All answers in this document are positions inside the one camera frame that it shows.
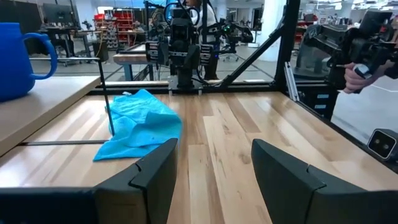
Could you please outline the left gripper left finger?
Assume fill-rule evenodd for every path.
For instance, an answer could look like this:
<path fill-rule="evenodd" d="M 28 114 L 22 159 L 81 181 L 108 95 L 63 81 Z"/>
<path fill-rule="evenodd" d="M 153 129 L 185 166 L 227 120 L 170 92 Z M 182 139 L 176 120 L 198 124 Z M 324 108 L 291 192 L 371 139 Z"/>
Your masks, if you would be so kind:
<path fill-rule="evenodd" d="M 167 140 L 95 187 L 99 223 L 167 223 L 177 178 L 177 143 Z"/>

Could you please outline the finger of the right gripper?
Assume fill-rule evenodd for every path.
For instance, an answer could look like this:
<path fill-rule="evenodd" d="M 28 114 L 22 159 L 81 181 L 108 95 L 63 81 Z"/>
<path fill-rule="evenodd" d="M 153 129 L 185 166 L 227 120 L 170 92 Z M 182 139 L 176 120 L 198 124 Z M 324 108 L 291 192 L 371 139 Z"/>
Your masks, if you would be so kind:
<path fill-rule="evenodd" d="M 146 59 L 150 63 L 158 62 L 158 46 L 159 43 L 156 41 L 146 42 Z"/>
<path fill-rule="evenodd" d="M 214 46 L 203 44 L 200 46 L 200 65 L 208 65 L 214 55 Z"/>

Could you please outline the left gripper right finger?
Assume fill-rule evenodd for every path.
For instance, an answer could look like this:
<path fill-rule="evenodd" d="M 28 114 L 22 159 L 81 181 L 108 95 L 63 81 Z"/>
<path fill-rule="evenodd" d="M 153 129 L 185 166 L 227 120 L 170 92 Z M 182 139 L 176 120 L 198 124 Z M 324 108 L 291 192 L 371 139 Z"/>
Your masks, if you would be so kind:
<path fill-rule="evenodd" d="M 397 191 L 368 191 L 254 139 L 254 172 L 273 223 L 397 223 Z"/>

